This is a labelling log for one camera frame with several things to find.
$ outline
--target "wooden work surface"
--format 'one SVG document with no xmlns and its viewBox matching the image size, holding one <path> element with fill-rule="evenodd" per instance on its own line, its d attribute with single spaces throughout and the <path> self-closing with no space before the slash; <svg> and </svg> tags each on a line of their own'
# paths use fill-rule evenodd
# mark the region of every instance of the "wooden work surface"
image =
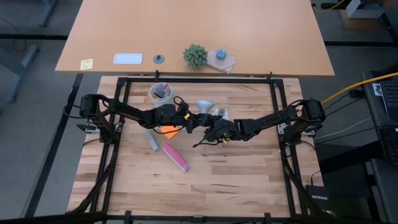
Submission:
<svg viewBox="0 0 398 224">
<path fill-rule="evenodd" d="M 84 0 L 56 71 L 92 58 L 83 72 L 220 74 L 187 67 L 191 44 L 236 56 L 235 75 L 334 75 L 309 0 Z M 142 64 L 115 65 L 116 53 L 141 53 Z"/>
<path fill-rule="evenodd" d="M 117 77 L 103 77 L 98 93 L 113 97 L 116 80 Z M 153 108 L 147 96 L 151 85 L 153 83 L 133 83 L 129 105 L 141 110 Z M 226 108 L 231 119 L 259 118 L 273 112 L 268 84 L 170 85 L 175 95 L 190 104 L 193 113 L 198 113 L 194 102 L 199 99 L 215 101 L 215 108 Z M 297 79 L 285 79 L 285 89 L 288 103 L 302 98 Z M 131 210 L 134 215 L 254 217 L 270 212 L 273 217 L 289 216 L 275 128 L 263 130 L 248 142 L 230 141 L 226 145 L 197 148 L 192 148 L 192 145 L 202 139 L 204 128 L 196 128 L 192 134 L 181 130 L 169 143 L 188 162 L 190 168 L 187 172 L 174 164 L 163 150 L 153 152 L 145 131 L 135 121 L 127 119 L 124 124 L 110 214 L 122 215 L 125 210 Z M 165 139 L 157 134 L 154 137 L 158 145 Z M 86 141 L 96 138 L 97 134 L 89 134 Z M 313 144 L 308 137 L 303 137 L 303 140 Z M 94 186 L 102 148 L 98 142 L 83 148 L 69 210 L 77 207 Z M 319 171 L 317 155 L 307 144 L 298 145 L 297 154 L 303 184 L 309 184 L 310 176 Z M 320 174 L 314 175 L 314 183 L 322 185 Z M 104 187 L 99 208 L 102 207 L 103 194 Z M 296 209 L 300 211 L 295 187 L 294 195 Z"/>
</svg>

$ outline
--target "orange sticky note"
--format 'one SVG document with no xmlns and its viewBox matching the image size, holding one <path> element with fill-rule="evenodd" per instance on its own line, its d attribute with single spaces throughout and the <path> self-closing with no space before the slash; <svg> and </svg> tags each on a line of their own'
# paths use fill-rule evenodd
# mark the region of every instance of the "orange sticky note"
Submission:
<svg viewBox="0 0 398 224">
<path fill-rule="evenodd" d="M 163 126 L 160 130 L 162 131 L 162 133 L 174 131 L 172 133 L 164 134 L 167 139 L 171 139 L 173 136 L 175 136 L 178 133 L 178 131 L 175 131 L 177 129 L 178 129 L 177 127 L 173 127 L 173 126 Z"/>
</svg>

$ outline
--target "succulent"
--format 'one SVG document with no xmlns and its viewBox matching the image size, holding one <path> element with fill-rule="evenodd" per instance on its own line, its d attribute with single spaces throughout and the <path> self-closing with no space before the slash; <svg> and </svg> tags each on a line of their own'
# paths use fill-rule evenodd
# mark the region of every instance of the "succulent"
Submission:
<svg viewBox="0 0 398 224">
<path fill-rule="evenodd" d="M 191 44 L 183 54 L 184 59 L 188 62 L 188 67 L 200 68 L 207 63 L 207 51 L 201 45 Z"/>
</svg>

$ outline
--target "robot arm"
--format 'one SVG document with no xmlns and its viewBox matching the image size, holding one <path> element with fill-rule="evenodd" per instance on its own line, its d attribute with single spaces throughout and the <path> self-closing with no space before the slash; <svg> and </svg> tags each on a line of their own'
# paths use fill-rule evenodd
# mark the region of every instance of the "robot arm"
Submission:
<svg viewBox="0 0 398 224">
<path fill-rule="evenodd" d="M 146 129 L 157 126 L 182 126 L 188 133 L 192 133 L 193 129 L 199 126 L 207 127 L 203 139 L 195 146 L 204 140 L 216 141 L 216 144 L 223 141 L 248 141 L 264 129 L 289 121 L 295 123 L 284 129 L 283 141 L 288 144 L 298 144 L 302 131 L 309 126 L 317 126 L 325 120 L 321 103 L 314 99 L 295 101 L 283 110 L 258 119 L 235 119 L 232 122 L 208 113 L 191 113 L 189 105 L 181 98 L 177 103 L 175 101 L 177 98 L 179 97 L 174 98 L 174 102 L 178 105 L 177 109 L 170 104 L 141 111 L 104 95 L 85 95 L 81 98 L 80 116 L 92 120 L 100 130 L 100 141 L 105 143 L 115 143 L 119 137 L 114 124 L 105 118 L 109 114 L 118 114 L 137 121 Z M 100 101 L 107 107 L 106 110 L 100 111 Z M 302 106 L 301 116 L 297 115 L 298 106 Z"/>
</svg>

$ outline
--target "white card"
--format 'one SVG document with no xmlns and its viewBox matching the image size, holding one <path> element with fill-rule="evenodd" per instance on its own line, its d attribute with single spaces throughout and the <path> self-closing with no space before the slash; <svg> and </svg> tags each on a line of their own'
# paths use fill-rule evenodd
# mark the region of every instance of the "white card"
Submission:
<svg viewBox="0 0 398 224">
<path fill-rule="evenodd" d="M 142 54 L 115 54 L 114 64 L 141 64 Z"/>
</svg>

